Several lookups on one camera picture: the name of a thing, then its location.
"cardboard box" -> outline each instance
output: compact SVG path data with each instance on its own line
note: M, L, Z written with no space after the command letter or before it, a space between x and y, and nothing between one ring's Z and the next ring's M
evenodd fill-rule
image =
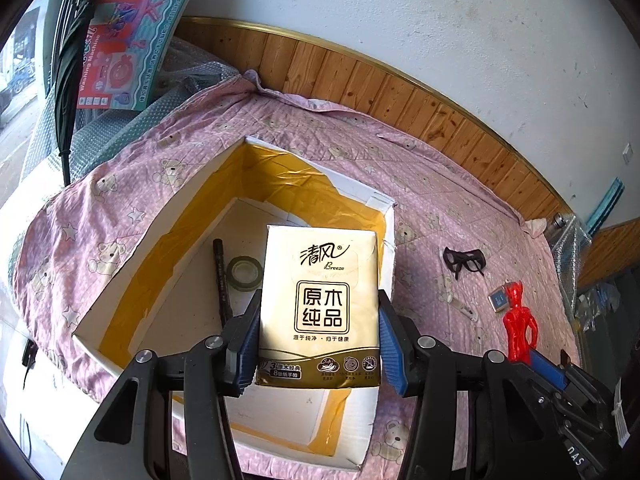
M133 254L74 332L114 376L139 350L189 350L221 331L212 240L225 261L264 264L267 225L372 230L379 285L391 294L394 201L335 171L246 137L186 182L153 220ZM235 314L252 292L229 288ZM369 447L377 388L288 390L252 384L226 399L236 442L284 458L357 470ZM174 401L174 415L184 416Z

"black glasses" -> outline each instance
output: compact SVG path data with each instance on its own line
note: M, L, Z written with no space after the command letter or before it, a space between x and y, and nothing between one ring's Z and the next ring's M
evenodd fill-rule
M484 276L482 269L486 267L486 260L484 259L484 254L482 254L480 249L459 253L445 247L442 252L442 259L444 260L447 269L456 274L456 280L458 279L458 274L460 273L462 266L465 266L466 270L479 272Z

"metal bolt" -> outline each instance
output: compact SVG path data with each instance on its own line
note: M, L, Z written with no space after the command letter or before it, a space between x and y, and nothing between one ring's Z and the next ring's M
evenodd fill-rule
M499 350L491 350L487 356L492 363L504 362L504 354Z
M204 345L207 348L218 348L222 346L222 338L219 335L212 335L211 337L207 337L207 340L204 342Z
M418 338L418 346L421 348L433 348L436 346L436 340L429 335L423 335Z
M146 363L153 357L153 353L151 350L141 350L136 354L136 361L139 363Z

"wall outlet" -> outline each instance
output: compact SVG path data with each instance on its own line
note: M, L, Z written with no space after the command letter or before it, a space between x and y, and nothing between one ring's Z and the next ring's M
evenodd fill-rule
M628 142L625 146L625 149L622 150L622 158L625 159L625 164L628 164L631 160L631 157L634 156L634 150L631 149L631 144Z

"red toy figure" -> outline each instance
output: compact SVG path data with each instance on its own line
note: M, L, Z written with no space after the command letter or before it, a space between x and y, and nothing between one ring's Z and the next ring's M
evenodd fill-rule
M509 361L522 361L531 364L529 349L536 348L538 342L538 324L531 311L522 306L522 282L505 285L507 299L511 307L502 322L509 337ZM531 341L527 341L527 328L531 329Z

